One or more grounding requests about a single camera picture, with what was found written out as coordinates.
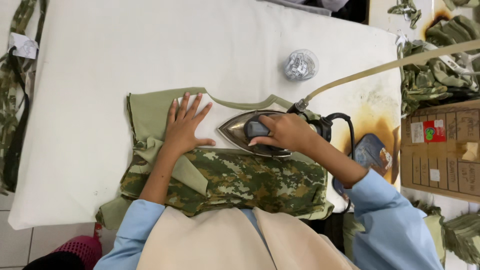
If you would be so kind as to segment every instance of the black strap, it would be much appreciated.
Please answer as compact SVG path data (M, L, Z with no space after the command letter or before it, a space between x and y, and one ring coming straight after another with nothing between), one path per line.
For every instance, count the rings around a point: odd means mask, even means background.
M12 189L11 191L15 191L17 186L17 178L18 178L18 167L20 164L20 155L22 153L22 146L24 144L24 134L27 125L28 113L30 111L30 100L28 99L28 95L25 92L25 82L20 75L20 66L18 63L17 58L13 55L13 51L17 48L13 46L10 51L8 52L8 60L10 66L12 68L13 73L15 74L15 80L20 84L22 90L25 95L25 102L24 102L24 111L20 118L20 122L18 122L18 126L15 130L15 134L13 134L12 142L10 143L10 147L7 150L5 155L5 167L3 168L3 182Z

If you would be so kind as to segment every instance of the steam iron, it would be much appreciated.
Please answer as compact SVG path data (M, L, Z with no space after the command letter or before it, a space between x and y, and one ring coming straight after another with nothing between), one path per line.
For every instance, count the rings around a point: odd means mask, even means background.
M260 115L283 114L276 110L252 110L241 113L223 123L218 130L229 142L249 153L264 156L284 158L292 154L291 151L268 145L248 146L250 140L257 136L268 136L270 132L258 118Z

